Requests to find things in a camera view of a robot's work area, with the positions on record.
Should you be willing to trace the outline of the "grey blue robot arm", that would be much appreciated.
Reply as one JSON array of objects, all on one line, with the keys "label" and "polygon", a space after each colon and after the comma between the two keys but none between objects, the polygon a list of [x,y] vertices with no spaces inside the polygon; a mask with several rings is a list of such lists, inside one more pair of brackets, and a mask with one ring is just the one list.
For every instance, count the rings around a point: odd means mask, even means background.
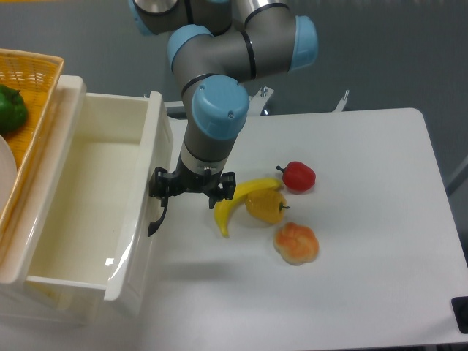
[{"label": "grey blue robot arm", "polygon": [[144,34],[169,33],[167,57],[181,90],[187,128],[173,172],[158,167],[149,193],[167,203],[203,193],[214,205],[234,195],[224,171],[250,99],[244,83],[311,65],[315,25],[285,1],[131,1]]}]

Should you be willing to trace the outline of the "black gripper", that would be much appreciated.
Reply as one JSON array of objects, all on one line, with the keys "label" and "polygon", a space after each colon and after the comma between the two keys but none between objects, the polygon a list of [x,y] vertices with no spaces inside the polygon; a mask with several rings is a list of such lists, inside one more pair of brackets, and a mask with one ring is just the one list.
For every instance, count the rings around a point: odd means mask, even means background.
[{"label": "black gripper", "polygon": [[158,199],[169,198],[178,193],[207,194],[208,206],[214,209],[218,202],[232,200],[236,188],[234,172],[214,173],[212,169],[203,170],[201,174],[192,172],[178,159],[176,169],[169,173],[163,167],[156,167],[148,182],[148,195]]}]

